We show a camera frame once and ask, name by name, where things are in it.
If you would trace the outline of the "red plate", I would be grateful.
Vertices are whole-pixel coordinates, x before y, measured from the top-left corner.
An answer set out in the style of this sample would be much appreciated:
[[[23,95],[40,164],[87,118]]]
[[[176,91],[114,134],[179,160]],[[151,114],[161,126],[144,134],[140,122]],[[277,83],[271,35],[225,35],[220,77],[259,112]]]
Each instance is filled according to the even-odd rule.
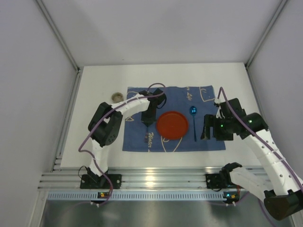
[[[163,113],[156,121],[157,132],[169,140],[178,140],[188,131],[187,118],[177,111]]]

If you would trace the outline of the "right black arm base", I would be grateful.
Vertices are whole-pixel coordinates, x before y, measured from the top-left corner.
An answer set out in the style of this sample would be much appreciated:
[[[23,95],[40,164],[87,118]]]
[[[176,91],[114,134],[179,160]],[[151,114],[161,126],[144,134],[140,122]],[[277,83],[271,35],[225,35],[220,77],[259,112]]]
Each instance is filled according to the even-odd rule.
[[[222,174],[206,174],[206,187],[207,189],[212,189],[214,191],[220,191],[222,189],[236,189],[237,186],[231,182],[229,177],[226,177]]]

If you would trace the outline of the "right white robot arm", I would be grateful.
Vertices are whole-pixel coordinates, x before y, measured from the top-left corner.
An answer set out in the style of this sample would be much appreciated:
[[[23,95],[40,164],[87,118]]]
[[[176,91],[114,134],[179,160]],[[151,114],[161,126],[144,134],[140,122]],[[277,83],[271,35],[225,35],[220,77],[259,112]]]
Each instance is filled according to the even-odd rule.
[[[265,170],[271,186],[233,162],[217,174],[207,174],[207,188],[219,191],[240,187],[263,202],[276,220],[283,220],[303,209],[303,180],[289,166],[276,146],[268,125],[258,113],[246,114],[237,98],[225,102],[215,99],[217,114],[204,116],[202,140],[232,141],[239,136],[253,151]]]

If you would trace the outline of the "iridescent metal fork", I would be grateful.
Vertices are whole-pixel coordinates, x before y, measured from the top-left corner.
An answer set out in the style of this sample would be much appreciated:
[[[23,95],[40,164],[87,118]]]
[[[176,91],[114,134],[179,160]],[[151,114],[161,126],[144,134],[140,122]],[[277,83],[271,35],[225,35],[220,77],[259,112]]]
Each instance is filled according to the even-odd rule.
[[[146,127],[146,134],[144,137],[144,142],[149,143],[149,127]]]

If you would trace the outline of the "blue cloth placemat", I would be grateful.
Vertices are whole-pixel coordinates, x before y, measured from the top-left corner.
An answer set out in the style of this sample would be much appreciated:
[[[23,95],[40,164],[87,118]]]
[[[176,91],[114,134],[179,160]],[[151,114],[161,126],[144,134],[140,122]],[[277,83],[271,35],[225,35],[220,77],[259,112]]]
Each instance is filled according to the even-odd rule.
[[[130,152],[190,152],[225,150],[223,141],[201,140],[206,114],[215,115],[217,107],[214,105],[215,94],[212,86],[206,87],[167,87],[165,91],[166,104],[156,110],[156,119],[168,111],[177,111],[188,120],[188,131],[178,140],[169,140],[162,137],[156,129],[154,122],[149,126],[149,143],[144,142],[146,126],[141,122],[141,114],[137,113],[125,121],[123,151]],[[193,118],[190,115],[190,107],[195,106],[196,138],[194,141]]]

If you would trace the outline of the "blue metal spoon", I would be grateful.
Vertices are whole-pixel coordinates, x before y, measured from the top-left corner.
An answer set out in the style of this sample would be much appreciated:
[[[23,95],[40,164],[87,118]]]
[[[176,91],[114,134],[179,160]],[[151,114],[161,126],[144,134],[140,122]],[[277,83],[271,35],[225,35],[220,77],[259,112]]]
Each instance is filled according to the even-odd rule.
[[[196,123],[195,123],[195,116],[197,113],[197,109],[195,106],[191,106],[190,107],[190,115],[193,118],[193,127],[194,127],[194,141],[197,142],[197,138],[196,138]]]

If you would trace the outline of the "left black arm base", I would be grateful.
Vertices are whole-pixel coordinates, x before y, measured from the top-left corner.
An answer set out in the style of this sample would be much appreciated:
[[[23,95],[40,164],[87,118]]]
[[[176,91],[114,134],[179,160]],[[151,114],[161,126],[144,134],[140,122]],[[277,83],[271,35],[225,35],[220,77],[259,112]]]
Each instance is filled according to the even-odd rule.
[[[112,182],[113,189],[120,189],[122,184],[122,175],[120,174],[108,174],[107,175]],[[82,175],[81,189],[110,189],[110,183],[104,176],[93,176],[89,174]]]

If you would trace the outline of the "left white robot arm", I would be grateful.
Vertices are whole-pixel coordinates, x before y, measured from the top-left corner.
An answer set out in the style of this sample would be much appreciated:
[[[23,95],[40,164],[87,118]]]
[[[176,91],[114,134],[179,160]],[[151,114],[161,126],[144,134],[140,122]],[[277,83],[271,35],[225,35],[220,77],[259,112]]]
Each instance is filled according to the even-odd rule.
[[[156,122],[158,105],[165,103],[166,100],[165,91],[157,88],[152,93],[149,90],[143,90],[133,97],[116,104],[101,103],[88,125],[89,134],[78,148],[80,153],[87,152],[91,156],[88,174],[102,177],[108,169],[107,166],[105,170],[101,169],[101,165],[106,165],[107,161],[97,159],[98,155],[95,155],[92,151],[83,149],[89,139],[92,139],[99,145],[100,148],[97,154],[104,151],[105,154],[102,157],[106,157],[108,154],[107,147],[117,139],[123,120],[134,114],[141,113],[141,122],[146,127],[149,127]]]

